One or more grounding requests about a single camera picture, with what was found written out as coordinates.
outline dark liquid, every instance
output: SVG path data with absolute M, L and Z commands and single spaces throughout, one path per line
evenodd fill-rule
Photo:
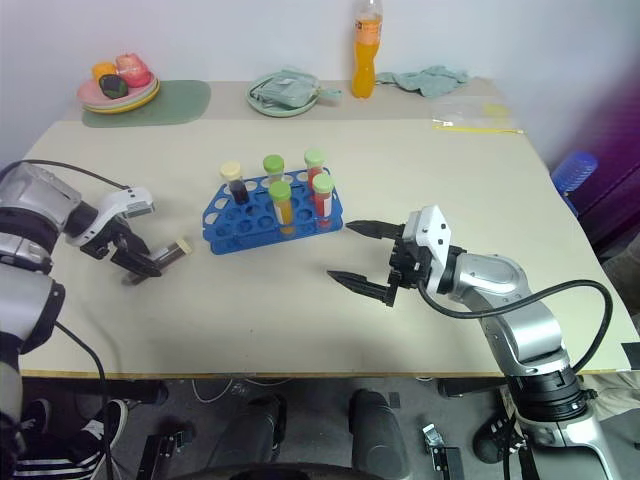
M 244 186 L 244 182 L 242 180 L 229 182 L 229 190 L 238 205 L 243 205 L 249 202 L 249 192 L 247 192 L 247 187 Z

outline striped pants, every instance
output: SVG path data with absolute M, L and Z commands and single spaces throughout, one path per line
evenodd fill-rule
M 44 434 L 28 443 L 27 452 L 16 464 L 14 478 L 43 480 L 89 480 L 94 475 L 102 452 L 87 458 L 71 460 L 67 441 Z

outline orange liquid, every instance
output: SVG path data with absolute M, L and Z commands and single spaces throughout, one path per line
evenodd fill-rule
M 358 20 L 360 29 L 356 27 L 356 41 L 354 53 L 356 59 L 356 71 L 351 82 L 351 91 L 354 97 L 369 98 L 376 85 L 376 72 L 373 59 L 380 47 L 380 24 L 382 19 Z

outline black cable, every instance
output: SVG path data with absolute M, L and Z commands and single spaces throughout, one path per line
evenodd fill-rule
M 507 436 L 502 447 L 502 473 L 504 480 L 511 480 L 511 465 L 509 464 L 509 454 L 511 453 L 511 436 L 516 425 L 516 414 L 511 415 L 507 424 Z
M 102 367 L 102 362 L 100 358 L 94 352 L 89 345 L 84 343 L 80 338 L 69 330 L 67 327 L 62 325 L 60 322 L 55 322 L 56 327 L 58 327 L 62 332 L 67 335 L 71 340 L 76 342 L 85 352 L 89 354 L 89 356 L 93 359 L 98 368 L 98 374 L 100 375 L 100 386 L 102 387 L 102 421 L 104 423 L 104 433 L 102 435 L 102 448 L 104 450 L 104 456 L 107 467 L 107 480 L 113 480 L 113 463 L 111 460 L 111 441 L 109 439 L 109 409 L 107 408 L 107 404 L 109 403 L 109 391 L 107 387 L 107 378 L 104 374 L 104 368 Z
M 69 170 L 74 170 L 76 172 L 80 172 L 80 173 L 84 173 L 85 175 L 89 175 L 90 177 L 96 178 L 104 183 L 107 183 L 109 185 L 111 185 L 112 187 L 116 187 L 119 188 L 120 190 L 128 190 L 129 185 L 122 185 L 118 182 L 114 182 L 113 180 L 110 180 L 106 177 L 103 177 L 102 175 L 98 175 L 97 173 L 94 173 L 90 170 L 86 170 L 84 168 L 81 167 L 76 167 L 75 165 L 70 165 L 68 163 L 63 163 L 63 162 L 54 162 L 52 160 L 38 160 L 38 159 L 26 159 L 26 160 L 20 160 L 18 162 L 14 162 L 14 163 L 10 163 L 9 165 L 7 165 L 5 168 L 2 169 L 2 171 L 0 171 L 0 181 L 4 178 L 4 176 L 9 173 L 11 170 L 13 170 L 14 168 L 16 168 L 18 165 L 20 165 L 21 163 L 30 163 L 31 165 L 49 165 L 52 167 L 60 167 L 60 168 L 67 168 Z
M 427 304 L 431 308 L 443 315 L 447 315 L 448 317 L 461 319 L 485 318 L 504 315 L 505 313 L 509 313 L 519 308 L 526 307 L 527 305 L 531 305 L 532 303 L 542 300 L 549 295 L 554 295 L 564 290 L 576 287 L 595 288 L 596 290 L 598 290 L 598 292 L 600 292 L 604 299 L 604 314 L 600 322 L 600 328 L 598 329 L 598 332 L 596 333 L 596 336 L 587 349 L 586 353 L 580 360 L 578 360 L 578 362 L 573 367 L 574 372 L 578 373 L 591 360 L 591 358 L 593 358 L 593 355 L 596 353 L 596 350 L 598 350 L 598 347 L 600 347 L 600 344 L 602 343 L 602 340 L 607 333 L 609 325 L 611 324 L 611 316 L 613 314 L 613 300 L 611 299 L 609 290 L 607 290 L 607 288 L 601 283 L 598 283 L 594 280 L 570 280 L 568 282 L 559 283 L 558 285 L 540 290 L 539 292 L 533 293 L 528 297 L 523 298 L 522 300 L 518 300 L 503 307 L 493 308 L 489 310 L 480 310 L 477 312 L 459 312 L 456 310 L 450 310 L 436 303 L 436 301 L 427 293 L 424 281 L 422 280 L 418 282 L 418 291 L 420 292 L 420 295 L 422 296 L 424 301 L 427 302 Z

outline white wall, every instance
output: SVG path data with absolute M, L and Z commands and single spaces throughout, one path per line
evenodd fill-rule
M 124 51 L 138 52 L 163 79 L 250 80 L 284 64 L 350 77 L 351 0 L 0 7 L 4 162 L 22 157 L 59 118 L 93 63 Z M 494 78 L 550 164 L 639 53 L 636 0 L 387 0 L 384 8 L 379 71 L 440 63 Z

